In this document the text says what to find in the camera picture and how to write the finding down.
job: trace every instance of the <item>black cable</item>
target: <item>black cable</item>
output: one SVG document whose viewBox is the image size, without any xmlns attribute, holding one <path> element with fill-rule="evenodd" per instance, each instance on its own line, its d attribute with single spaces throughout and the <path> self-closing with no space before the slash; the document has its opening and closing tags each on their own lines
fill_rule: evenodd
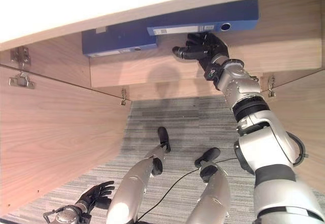
<svg viewBox="0 0 325 224">
<path fill-rule="evenodd" d="M 294 167 L 300 165 L 304 158 L 308 158 L 308 154 L 306 154 L 306 148 L 305 145 L 303 143 L 303 141 L 300 140 L 300 138 L 298 138 L 296 135 L 290 133 L 290 132 L 286 132 L 289 137 L 295 141 L 295 143 L 298 145 L 300 153 L 299 153 L 299 157 L 296 159 L 296 162 L 294 163 Z"/>
<path fill-rule="evenodd" d="M 216 162 L 216 163 L 220 163 L 220 162 L 226 162 L 226 161 L 230 161 L 230 160 L 232 160 L 232 159 L 237 159 L 237 158 L 231 158 L 231 159 L 224 159 L 224 160 L 222 160 L 222 161 L 219 161 L 219 162 Z M 193 171 L 191 171 L 191 172 L 188 172 L 188 173 L 186 173 L 185 175 L 183 175 L 182 177 L 180 177 L 170 188 L 169 188 L 169 190 L 165 193 L 165 195 L 159 200 L 159 202 L 157 203 L 157 204 L 155 204 L 151 209 L 149 209 L 147 212 L 145 212 L 142 216 L 140 216 L 140 218 L 138 219 L 138 221 L 139 220 L 141 220 L 146 214 L 148 214 L 151 210 L 153 210 L 154 208 L 156 208 L 163 200 L 164 200 L 164 198 L 166 197 L 166 195 L 173 189 L 173 187 L 180 181 L 180 180 L 182 180 L 184 177 L 186 177 L 187 175 L 189 175 L 189 174 L 191 174 L 191 173 L 193 173 L 193 172 L 196 172 L 196 171 L 198 171 L 199 169 L 196 169 L 196 170 L 193 170 Z"/>
</svg>

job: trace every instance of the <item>cabinet hinge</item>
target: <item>cabinet hinge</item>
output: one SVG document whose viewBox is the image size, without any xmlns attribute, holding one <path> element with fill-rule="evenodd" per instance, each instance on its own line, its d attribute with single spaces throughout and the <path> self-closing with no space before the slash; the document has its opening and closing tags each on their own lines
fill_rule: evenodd
<svg viewBox="0 0 325 224">
<path fill-rule="evenodd" d="M 268 92 L 269 92 L 269 98 L 275 97 L 275 92 L 273 91 L 273 88 L 275 86 L 275 76 L 272 74 L 268 78 Z"/>
<path fill-rule="evenodd" d="M 122 106 L 125 106 L 125 104 L 126 104 L 126 89 L 123 88 L 122 89 L 122 101 L 121 101 L 121 105 Z"/>
<path fill-rule="evenodd" d="M 9 85 L 24 88 L 35 88 L 35 83 L 31 82 L 28 72 L 31 65 L 31 59 L 27 47 L 20 46 L 10 51 L 11 61 L 17 62 L 20 74 L 9 78 Z"/>
</svg>

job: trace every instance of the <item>gray carpet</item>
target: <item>gray carpet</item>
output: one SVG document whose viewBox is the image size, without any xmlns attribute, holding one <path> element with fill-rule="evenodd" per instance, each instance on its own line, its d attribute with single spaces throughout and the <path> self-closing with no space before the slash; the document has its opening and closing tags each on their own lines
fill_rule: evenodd
<svg viewBox="0 0 325 224">
<path fill-rule="evenodd" d="M 233 144 L 237 140 L 236 121 L 223 97 L 188 98 L 133 102 L 120 155 L 78 179 L 51 191 L 44 197 L 5 216 L 5 219 L 26 223 L 45 223 L 42 213 L 62 205 L 73 204 L 88 187 L 115 180 L 118 187 L 125 173 L 159 141 L 156 130 L 165 126 L 172 151 L 166 155 L 164 172 L 151 178 L 139 216 L 150 209 L 182 175 L 194 170 L 194 160 L 211 147 L 218 147 L 218 160 L 236 157 Z M 220 163 L 228 173 L 232 192 L 230 217 L 225 223 L 248 224 L 254 220 L 254 178 L 244 172 L 237 160 Z M 185 223 L 205 186 L 195 172 L 182 179 L 142 220 L 154 224 Z M 325 210 L 325 196 L 315 194 Z M 106 212 L 94 209 L 92 224 L 105 224 Z"/>
</svg>

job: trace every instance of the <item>cabinet door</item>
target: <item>cabinet door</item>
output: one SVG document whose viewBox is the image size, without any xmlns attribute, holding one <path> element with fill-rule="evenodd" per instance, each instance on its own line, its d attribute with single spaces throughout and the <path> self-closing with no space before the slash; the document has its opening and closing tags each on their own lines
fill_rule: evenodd
<svg viewBox="0 0 325 224">
<path fill-rule="evenodd" d="M 35 89 L 9 86 L 16 74 L 0 67 L 0 215 L 113 159 L 130 105 L 36 75 Z"/>
<path fill-rule="evenodd" d="M 267 99 L 284 128 L 305 144 L 309 158 L 296 172 L 310 186 L 325 193 L 325 71 L 320 71 L 274 89 Z"/>
</svg>

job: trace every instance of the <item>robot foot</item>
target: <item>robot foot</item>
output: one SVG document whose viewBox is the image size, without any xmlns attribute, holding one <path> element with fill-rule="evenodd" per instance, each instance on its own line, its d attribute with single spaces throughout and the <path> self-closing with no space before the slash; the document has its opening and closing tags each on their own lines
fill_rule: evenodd
<svg viewBox="0 0 325 224">
<path fill-rule="evenodd" d="M 205 151 L 203 153 L 203 155 L 194 162 L 194 165 L 195 165 L 195 167 L 200 168 L 201 167 L 201 161 L 205 161 L 205 162 L 213 161 L 219 155 L 220 155 L 220 149 L 218 149 L 216 147 L 213 147 L 213 148 L 208 149 L 207 151 Z"/>
<path fill-rule="evenodd" d="M 160 144 L 167 145 L 166 153 L 171 152 L 171 146 L 169 144 L 169 137 L 168 137 L 167 129 L 164 126 L 160 126 L 158 128 L 157 132 L 158 132 L 158 137 L 160 139 Z"/>
</svg>

